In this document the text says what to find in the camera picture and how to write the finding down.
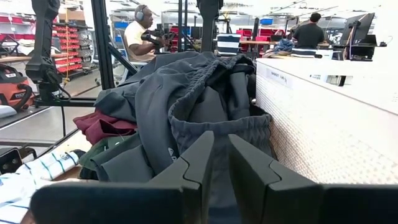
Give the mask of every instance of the man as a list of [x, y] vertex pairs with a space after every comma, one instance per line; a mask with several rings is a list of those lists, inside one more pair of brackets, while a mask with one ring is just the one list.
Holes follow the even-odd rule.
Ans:
[[141, 40], [141, 35], [153, 24], [152, 11], [146, 5], [139, 5], [135, 11], [135, 18], [124, 31], [127, 54], [132, 62], [148, 62], [155, 57], [155, 45]]
[[311, 15], [310, 23], [299, 27], [293, 35], [298, 41], [297, 48], [316, 49], [319, 43], [325, 41], [325, 34], [318, 27], [317, 23], [321, 19], [321, 14], [314, 13]]

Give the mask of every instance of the logo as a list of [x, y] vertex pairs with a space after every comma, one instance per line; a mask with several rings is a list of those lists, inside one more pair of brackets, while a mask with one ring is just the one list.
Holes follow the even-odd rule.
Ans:
[[173, 162], [176, 161], [177, 156], [174, 156], [174, 150], [171, 148], [168, 148], [168, 150], [169, 150], [169, 154], [170, 154], [170, 157], [172, 158]]
[[17, 77], [17, 74], [15, 74], [15, 73], [6, 74], [6, 77], [7, 78], [14, 78], [14, 77]]
[[13, 94], [13, 96], [11, 97], [11, 100], [18, 100], [21, 99], [25, 96], [26, 92], [22, 92], [22, 93], [15, 93]]
[[63, 160], [68, 160], [69, 158], [70, 158], [70, 156], [66, 153], [64, 155], [61, 155], [61, 159], [63, 159]]

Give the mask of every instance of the black t-shirt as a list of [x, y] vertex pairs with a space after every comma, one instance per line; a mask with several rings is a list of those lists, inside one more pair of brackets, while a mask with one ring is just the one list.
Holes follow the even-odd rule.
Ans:
[[313, 23], [299, 27], [293, 37], [298, 40], [298, 48], [307, 49], [316, 49], [325, 40], [321, 27]]

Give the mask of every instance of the pile of clothes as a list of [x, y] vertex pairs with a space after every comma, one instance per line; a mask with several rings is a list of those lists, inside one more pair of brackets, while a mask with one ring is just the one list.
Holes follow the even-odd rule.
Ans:
[[21, 223], [33, 194], [74, 168], [85, 152], [50, 152], [23, 164], [15, 173], [0, 175], [0, 223]]
[[117, 88], [102, 91], [96, 112], [75, 119], [93, 147], [80, 178], [148, 182], [205, 131], [215, 135], [209, 223], [240, 223], [229, 179], [228, 134], [270, 156], [271, 116], [252, 104], [255, 67], [243, 55], [158, 55]]
[[293, 47], [294, 43], [291, 40], [282, 39], [273, 49], [267, 50], [262, 57], [269, 58], [271, 55], [281, 55], [281, 56], [290, 55], [293, 51]]

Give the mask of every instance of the maroon garment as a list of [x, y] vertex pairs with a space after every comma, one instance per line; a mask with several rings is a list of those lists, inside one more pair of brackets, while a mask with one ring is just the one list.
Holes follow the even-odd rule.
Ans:
[[137, 129], [136, 123], [112, 118], [99, 111], [75, 118], [73, 122], [92, 145], [106, 137], [132, 135]]

